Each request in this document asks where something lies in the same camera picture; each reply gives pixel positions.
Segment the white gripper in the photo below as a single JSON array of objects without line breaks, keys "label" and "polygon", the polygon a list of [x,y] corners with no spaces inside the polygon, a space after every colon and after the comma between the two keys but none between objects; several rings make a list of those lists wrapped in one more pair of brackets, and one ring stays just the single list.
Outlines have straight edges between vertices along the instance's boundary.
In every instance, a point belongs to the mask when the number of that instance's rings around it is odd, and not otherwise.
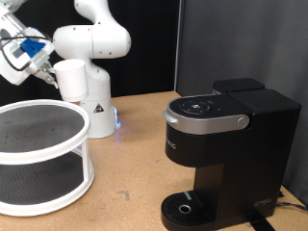
[{"label": "white gripper", "polygon": [[[11,84],[18,86],[30,76],[27,68],[22,69],[28,62],[30,62],[30,57],[27,54],[16,58],[14,55],[4,56],[0,53],[0,74]],[[56,89],[59,87],[55,78],[46,69],[41,69],[38,77]]]}]

